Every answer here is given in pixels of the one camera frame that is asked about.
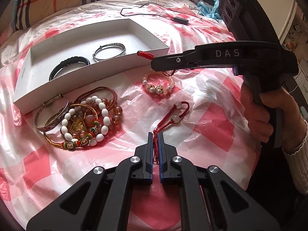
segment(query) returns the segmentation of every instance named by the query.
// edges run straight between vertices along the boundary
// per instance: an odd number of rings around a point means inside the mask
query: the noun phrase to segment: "hand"
[[[299,113],[299,108],[294,98],[284,89],[280,88],[267,93],[261,93],[260,98],[269,108],[281,108],[283,112],[282,147],[286,152],[292,152],[303,142],[307,126]],[[248,127],[255,139],[267,143],[274,129],[269,124],[270,114],[263,107],[253,102],[254,96],[245,85],[241,88],[241,103],[248,120]]]

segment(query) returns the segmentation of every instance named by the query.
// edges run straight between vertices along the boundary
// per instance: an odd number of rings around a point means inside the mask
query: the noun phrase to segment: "charger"
[[[175,17],[175,18],[172,19],[172,21],[180,23],[180,24],[188,25],[188,20],[186,20],[184,18]]]

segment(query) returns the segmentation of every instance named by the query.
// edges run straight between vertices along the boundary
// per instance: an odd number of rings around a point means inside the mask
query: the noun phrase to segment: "silver bangle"
[[[123,51],[122,51],[120,54],[118,54],[118,55],[116,55],[116,56],[113,56],[113,57],[110,57],[110,58],[106,58],[106,59],[99,59],[99,58],[97,58],[97,57],[96,57],[97,53],[98,53],[99,51],[101,51],[103,48],[106,48],[106,47],[119,47],[119,48],[123,49]],[[122,43],[110,43],[110,44],[106,44],[106,45],[104,45],[104,46],[100,46],[100,47],[94,52],[94,54],[93,54],[93,59],[95,59],[95,60],[97,60],[97,61],[105,61],[105,60],[108,60],[108,59],[111,59],[111,58],[114,58],[114,57],[118,57],[118,56],[121,56],[121,55],[125,55],[125,51],[126,51],[126,48],[125,48],[124,44],[122,44]]]

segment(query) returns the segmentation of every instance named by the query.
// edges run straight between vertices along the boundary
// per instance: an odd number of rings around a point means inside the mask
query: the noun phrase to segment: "bed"
[[[159,101],[153,101],[141,89],[140,77],[149,67],[129,70],[69,92],[66,96],[74,100],[89,88],[104,83],[118,93],[118,103],[126,115],[120,132],[96,148],[81,152],[49,145],[33,125],[37,110],[22,115],[12,103],[16,81],[31,46],[72,28],[121,19],[121,8],[129,7],[137,12],[141,4],[149,1],[158,5],[148,5],[143,9],[145,13],[159,13],[164,17],[181,15],[189,20],[188,27],[155,16],[131,17],[142,21],[149,31],[170,46],[169,54],[199,44],[234,41],[224,25],[202,17],[196,5],[188,0],[99,0],[62,9],[28,28],[12,28],[2,35],[0,196],[21,227],[25,228],[31,217],[94,166],[117,166],[131,156],[136,146],[145,143],[147,135],[144,134],[154,129],[158,119],[175,101],[188,101],[191,111],[181,124],[164,132],[165,141],[176,146],[178,153],[195,165],[218,165],[243,189],[247,188],[260,147],[252,139],[243,116],[242,79],[234,77],[229,69],[177,71],[174,75],[177,92]],[[150,111],[155,112],[154,117],[149,116]],[[55,140],[61,139],[59,127],[49,134]],[[161,186],[158,166],[154,167],[153,174],[150,190],[138,188],[133,193],[128,230],[180,230],[175,188]]]

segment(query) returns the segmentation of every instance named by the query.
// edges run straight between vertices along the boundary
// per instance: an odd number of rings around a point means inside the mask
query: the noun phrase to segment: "white sleeve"
[[[294,149],[293,154],[284,152],[293,177],[294,185],[303,194],[308,194],[308,128],[306,136],[300,146]]]

